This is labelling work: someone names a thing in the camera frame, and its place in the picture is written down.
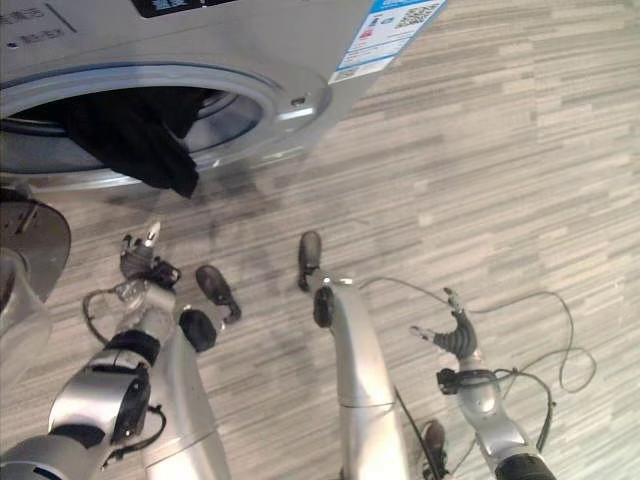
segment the qr code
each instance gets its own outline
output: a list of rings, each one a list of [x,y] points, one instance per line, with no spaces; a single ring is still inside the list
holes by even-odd
[[[346,70],[342,70],[340,73],[338,73],[334,82],[341,82],[342,80],[347,80],[348,78],[353,77],[357,71],[358,71],[358,67],[347,68]]]
[[[424,22],[429,16],[431,12],[435,10],[435,5],[427,5],[426,7],[416,7],[407,11],[402,17],[402,20],[396,25],[396,28],[408,27],[410,25],[415,25],[416,23]]]

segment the wire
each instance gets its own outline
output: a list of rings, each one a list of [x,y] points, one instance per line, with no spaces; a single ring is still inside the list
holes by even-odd
[[[93,298],[98,295],[114,294],[116,292],[116,288],[117,286],[106,290],[94,290],[87,293],[82,299],[82,316],[84,317],[84,322],[86,323],[87,328],[89,329],[91,334],[103,345],[109,343],[109,340],[104,335],[102,335],[93,324],[93,321],[96,319],[96,317],[91,315],[91,313],[89,312],[89,309],[91,307],[91,300],[93,300]]]
[[[410,282],[406,282],[404,280],[400,280],[397,278],[393,278],[393,277],[373,277],[367,281],[365,281],[363,284],[361,284],[360,289],[364,289],[370,285],[373,285],[374,283],[378,283],[378,282],[391,282],[391,283],[396,283],[399,285],[403,285],[405,287],[411,288],[413,290],[416,290],[418,292],[423,293],[424,295],[427,295],[431,298],[433,298],[434,300],[438,301],[439,303],[442,303],[444,305],[448,305],[448,302],[442,298],[440,298],[438,295],[436,295],[435,293],[426,290],[422,287],[419,287],[417,285],[414,285]],[[569,306],[567,305],[567,303],[564,301],[564,299],[560,296],[560,294],[553,292],[553,291],[548,291],[548,290],[543,290],[540,292],[535,292],[532,294],[528,294],[528,295],[523,295],[521,297],[515,298],[513,300],[510,300],[508,302],[502,303],[502,304],[498,304],[498,305],[494,305],[491,307],[487,307],[485,309],[481,309],[481,310],[468,310],[468,313],[470,314],[474,314],[474,315],[480,315],[480,314],[487,314],[487,313],[493,313],[493,312],[497,312],[498,310],[502,310],[503,308],[507,308],[510,307],[512,305],[515,305],[517,303],[523,302],[525,300],[529,300],[531,298],[534,297],[538,297],[538,296],[552,296],[555,299],[557,299],[560,304],[562,305],[562,308],[567,316],[567,319],[569,321],[569,338],[567,340],[567,345],[565,348],[561,348],[558,350],[553,350],[550,352],[547,352],[541,356],[539,356],[538,358],[534,359],[533,361],[529,362],[528,364],[526,364],[524,367],[520,368],[520,369],[497,369],[494,371],[494,373],[496,372],[507,372],[507,375],[500,377],[499,379],[497,379],[497,381],[501,382],[503,380],[506,380],[507,378],[511,378],[511,383],[504,389],[504,393],[503,393],[503,398],[506,398],[507,395],[509,394],[509,392],[511,391],[516,379],[518,377],[528,377],[533,379],[534,381],[536,381],[544,390],[545,393],[547,394],[547,415],[545,417],[545,421],[542,425],[542,428],[540,430],[540,434],[538,435],[538,440],[536,442],[536,447],[539,451],[541,451],[544,448],[544,445],[547,441],[547,438],[549,436],[549,431],[551,429],[551,422],[553,419],[553,407],[555,406],[555,403],[553,401],[553,397],[551,395],[551,389],[549,388],[549,386],[543,381],[541,380],[539,377],[537,377],[536,375],[533,375],[531,373],[526,372],[526,370],[528,370],[529,368],[531,368],[532,366],[542,362],[543,360],[546,360],[547,358],[550,358],[554,355],[562,355],[562,359],[560,360],[560,368],[558,370],[558,383],[560,388],[565,391],[566,393],[569,394],[575,394],[578,393],[582,390],[584,390],[593,380],[593,378],[595,377],[596,373],[597,373],[597,369],[598,369],[598,363],[595,359],[595,357],[585,348],[583,347],[574,347],[573,343],[574,343],[574,339],[575,339],[575,320],[573,318],[573,315],[571,314],[571,310],[569,309]],[[589,366],[589,376],[588,378],[578,387],[575,388],[569,388],[567,387],[565,380],[564,380],[564,376],[565,376],[565,368],[567,365],[567,362],[569,360],[569,355],[572,352],[580,352],[582,354],[584,354],[590,362],[590,366]],[[404,408],[403,405],[403,410],[405,411],[405,414],[407,415],[407,418],[409,418],[409,421],[412,425],[415,425],[415,421],[413,420],[413,418],[411,417],[411,415],[409,414],[408,409]],[[425,450],[425,445],[423,444],[423,440],[422,437],[420,436],[419,432],[417,433],[418,439],[420,441],[420,445],[422,446],[423,450]],[[469,447],[467,448],[466,452],[464,453],[464,455],[462,456],[462,458],[460,459],[460,461],[458,462],[458,464],[451,470],[451,475],[454,475],[458,469],[462,466],[462,464],[467,460],[467,458],[469,457],[469,455],[471,454],[471,452],[473,451],[473,447],[476,445],[476,440],[474,439]]]
[[[429,450],[429,448],[427,448],[427,446],[424,444],[424,439],[422,438],[422,435],[420,435],[420,430],[418,429],[418,425],[416,425],[416,422],[411,416],[411,413],[409,413],[409,409],[405,405],[404,400],[402,400],[402,396],[400,395],[398,388],[395,386],[393,388],[396,391],[396,397],[398,398],[398,402],[400,402],[400,406],[402,407],[404,414],[409,419],[409,423],[411,424],[413,433],[415,433],[416,437],[418,438],[418,442],[420,443],[420,447],[422,447],[422,451],[424,452],[424,455],[427,459],[427,463],[429,463],[429,469],[433,474],[434,480],[442,480],[442,477],[440,476],[440,469],[436,465],[436,461],[433,458],[433,454],[431,453],[431,450]]]
[[[107,459],[105,460],[103,467],[106,467],[107,464],[109,463],[109,460],[111,460],[112,458],[115,458],[117,461],[120,461],[125,455],[128,455],[133,452],[137,452],[138,450],[142,450],[143,448],[147,448],[153,442],[158,440],[158,438],[160,438],[160,435],[162,435],[162,432],[164,432],[164,428],[167,426],[167,417],[162,411],[162,405],[158,405],[157,407],[148,406],[147,411],[153,413],[154,415],[158,415],[160,417],[161,425],[158,431],[153,435],[151,435],[149,438],[145,438],[144,440],[140,440],[137,443],[127,445],[126,447],[122,447],[114,450],[113,452],[111,452],[109,457],[107,457]]]

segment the gray floor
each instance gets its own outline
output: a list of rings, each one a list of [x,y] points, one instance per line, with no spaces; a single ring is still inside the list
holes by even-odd
[[[576,343],[599,365],[574,395],[560,389],[557,356],[533,368],[557,401],[545,456],[558,478],[637,478],[638,0],[452,1],[308,158],[238,166],[203,182],[192,202],[114,191],[53,203],[73,229],[72,254],[49,302],[51,342],[2,405],[2,449],[45,431],[56,392],[98,348],[82,326],[82,293],[116,283],[121,236],[160,216],[161,253],[185,274],[182,300],[208,308],[193,272],[210,262],[244,308],[200,364],[234,478],[337,477],[331,339],[294,285],[298,236],[311,228],[325,239],[326,265],[358,279],[449,285],[474,309],[561,293]],[[449,314],[400,286],[374,286],[367,298],[394,381],[419,421],[445,424],[457,463],[472,434],[434,380],[452,360],[407,332],[448,328]],[[108,329],[117,305],[97,306]],[[569,332],[551,298],[474,319],[496,367],[561,348]],[[587,375],[588,361],[572,356],[567,386]],[[535,437],[544,394],[516,385],[508,406]],[[408,430],[407,439],[415,454]],[[98,476],[143,477],[135,457]],[[477,451],[457,474],[488,477]]]

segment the black bracket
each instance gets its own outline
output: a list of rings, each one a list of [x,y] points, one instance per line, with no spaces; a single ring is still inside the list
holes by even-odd
[[[438,388],[444,395],[455,395],[460,388],[469,388],[477,386],[478,383],[485,383],[477,382],[476,380],[478,379],[484,379],[488,383],[495,382],[496,376],[491,370],[463,370],[462,372],[455,372],[450,368],[443,368],[436,373],[436,379],[438,380]]]

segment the display screen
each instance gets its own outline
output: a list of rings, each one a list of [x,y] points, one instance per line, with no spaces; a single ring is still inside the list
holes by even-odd
[[[136,10],[145,18],[169,15],[170,13],[213,7],[237,0],[131,0]]]

